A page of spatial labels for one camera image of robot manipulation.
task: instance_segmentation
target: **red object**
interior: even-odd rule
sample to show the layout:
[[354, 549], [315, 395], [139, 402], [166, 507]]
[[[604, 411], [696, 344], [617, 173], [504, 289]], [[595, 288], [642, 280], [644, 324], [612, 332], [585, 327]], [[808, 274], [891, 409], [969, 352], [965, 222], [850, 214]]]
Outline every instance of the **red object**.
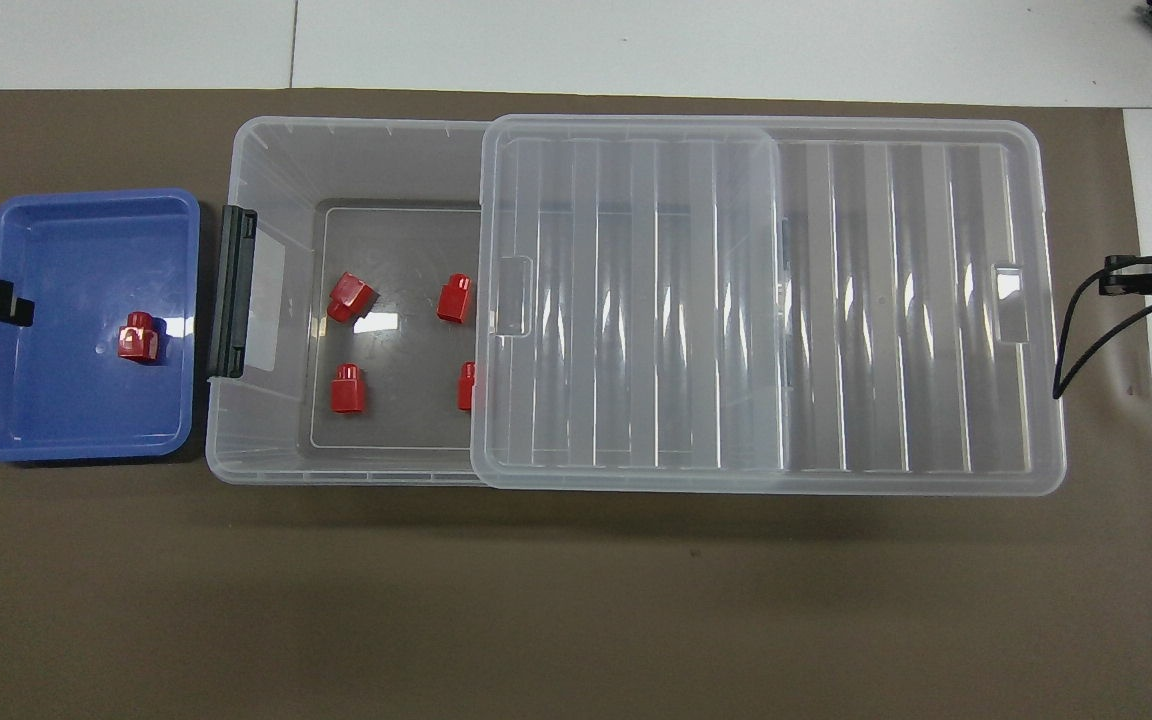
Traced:
[[470, 313], [470, 275], [456, 273], [444, 285], [444, 295], [438, 296], [438, 316], [448, 323], [464, 323]]
[[332, 381], [332, 411], [334, 414], [363, 414], [367, 410], [367, 386], [362, 372], [353, 363], [338, 366], [338, 378]]
[[473, 361], [461, 365], [461, 381], [456, 382], [456, 407], [467, 414], [473, 407]]
[[127, 316], [127, 324], [118, 328], [118, 356], [137, 363], [159, 359], [159, 333], [154, 329], [153, 314], [137, 310]]
[[357, 275], [344, 273], [340, 275], [338, 286], [332, 288], [328, 302], [328, 314], [335, 323], [349, 323], [356, 314], [365, 314], [367, 304], [376, 297], [371, 286], [362, 282]]

